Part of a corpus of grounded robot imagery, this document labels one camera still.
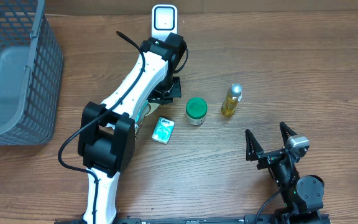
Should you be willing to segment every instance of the perforated basket wall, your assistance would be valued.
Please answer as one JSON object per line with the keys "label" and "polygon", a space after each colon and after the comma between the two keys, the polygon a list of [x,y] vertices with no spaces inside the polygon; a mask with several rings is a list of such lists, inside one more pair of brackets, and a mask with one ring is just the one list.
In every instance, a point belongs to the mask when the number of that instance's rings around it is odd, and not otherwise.
{"label": "perforated basket wall", "polygon": [[[4,111],[5,101],[13,103],[9,91],[0,89],[1,95],[8,96],[0,97],[0,145],[45,144],[53,136],[63,54],[44,15],[44,5],[44,0],[0,0],[0,54],[7,49],[27,51],[26,47],[29,51],[27,63],[20,69],[22,80],[12,80],[20,83],[12,86],[20,89],[17,110]],[[12,62],[0,60],[0,67],[3,63]],[[4,113],[13,115],[6,118]]]}

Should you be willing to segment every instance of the wooden surface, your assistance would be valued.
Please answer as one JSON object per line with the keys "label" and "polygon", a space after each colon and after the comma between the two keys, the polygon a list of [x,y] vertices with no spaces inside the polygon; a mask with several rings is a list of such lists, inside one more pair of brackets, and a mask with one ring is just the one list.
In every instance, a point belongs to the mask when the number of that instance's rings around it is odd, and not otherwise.
{"label": "wooden surface", "polygon": [[[58,148],[80,126],[89,101],[101,102],[132,69],[137,53],[119,30],[141,43],[150,16],[54,17],[65,55],[52,142],[0,147],[0,223],[52,223],[86,208],[88,178],[64,169]],[[190,56],[183,97],[161,106],[140,130],[135,155],[120,177],[120,216],[233,217],[255,213],[277,187],[267,170],[246,162],[249,128],[265,149],[282,145],[279,122],[311,141],[296,165],[301,176],[326,183],[323,212],[333,223],[358,223],[358,12],[280,12],[180,16]],[[244,95],[231,119],[220,115],[226,90]],[[202,97],[200,127],[184,117],[186,102]],[[159,116],[176,122],[168,145],[151,140]],[[64,160],[80,166],[75,140]],[[266,212],[282,207],[280,197]]]}
{"label": "wooden surface", "polygon": [[156,4],[183,13],[358,10],[358,0],[46,0],[45,12],[63,15],[150,14]]}

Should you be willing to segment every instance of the blue plastic basket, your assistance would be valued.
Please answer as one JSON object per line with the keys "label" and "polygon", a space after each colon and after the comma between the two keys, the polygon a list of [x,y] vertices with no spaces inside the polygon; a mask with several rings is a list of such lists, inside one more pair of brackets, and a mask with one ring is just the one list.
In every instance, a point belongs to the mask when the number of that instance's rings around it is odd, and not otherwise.
{"label": "blue plastic basket", "polygon": [[0,0],[0,145],[53,136],[63,54],[44,7],[44,0]]}

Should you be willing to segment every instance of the wall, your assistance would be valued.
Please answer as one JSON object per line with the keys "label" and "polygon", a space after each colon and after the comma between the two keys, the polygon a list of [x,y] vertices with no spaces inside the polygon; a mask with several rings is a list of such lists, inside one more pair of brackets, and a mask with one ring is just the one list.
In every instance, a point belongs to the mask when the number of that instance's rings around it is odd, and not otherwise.
{"label": "wall", "polygon": [[64,15],[150,14],[155,4],[180,13],[358,10],[358,0],[46,0],[45,12]]}

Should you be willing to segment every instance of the crate handle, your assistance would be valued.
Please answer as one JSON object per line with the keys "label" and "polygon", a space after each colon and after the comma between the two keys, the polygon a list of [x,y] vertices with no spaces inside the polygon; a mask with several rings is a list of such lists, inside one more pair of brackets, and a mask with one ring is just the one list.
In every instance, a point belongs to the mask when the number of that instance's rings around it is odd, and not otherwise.
{"label": "crate handle", "polygon": [[34,23],[32,24],[32,29],[30,33],[30,37],[35,39],[38,37],[40,28],[41,28],[41,20],[44,16],[45,9],[45,0],[38,0],[37,12],[35,12]]}

